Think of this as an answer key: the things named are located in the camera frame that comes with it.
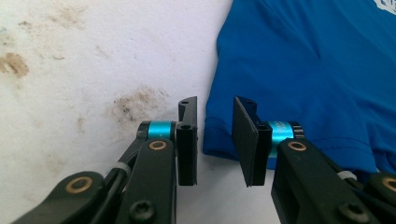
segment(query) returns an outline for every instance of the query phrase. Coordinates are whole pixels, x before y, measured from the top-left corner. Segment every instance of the white table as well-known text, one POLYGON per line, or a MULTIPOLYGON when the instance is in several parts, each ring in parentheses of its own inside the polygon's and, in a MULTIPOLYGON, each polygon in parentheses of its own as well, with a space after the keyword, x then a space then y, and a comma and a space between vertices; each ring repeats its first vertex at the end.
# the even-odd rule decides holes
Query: white table
MULTIPOLYGON (((200 145, 216 38, 231 0, 0 1, 0 223, 64 177, 102 174, 143 119, 177 119, 197 95, 200 145)), ((267 185, 199 154, 198 186, 177 189, 177 223, 278 223, 267 185)))

